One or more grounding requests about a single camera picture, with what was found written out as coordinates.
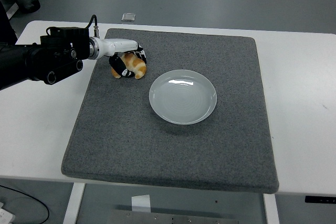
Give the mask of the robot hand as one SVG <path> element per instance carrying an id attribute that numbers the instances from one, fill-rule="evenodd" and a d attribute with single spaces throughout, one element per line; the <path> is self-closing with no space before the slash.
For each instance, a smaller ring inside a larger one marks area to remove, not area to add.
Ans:
<path id="1" fill-rule="evenodd" d="M 146 55 L 140 44 L 129 39 L 90 38 L 89 58 L 98 60 L 107 57 L 111 73 L 116 78 L 141 79 L 146 74 Z"/>

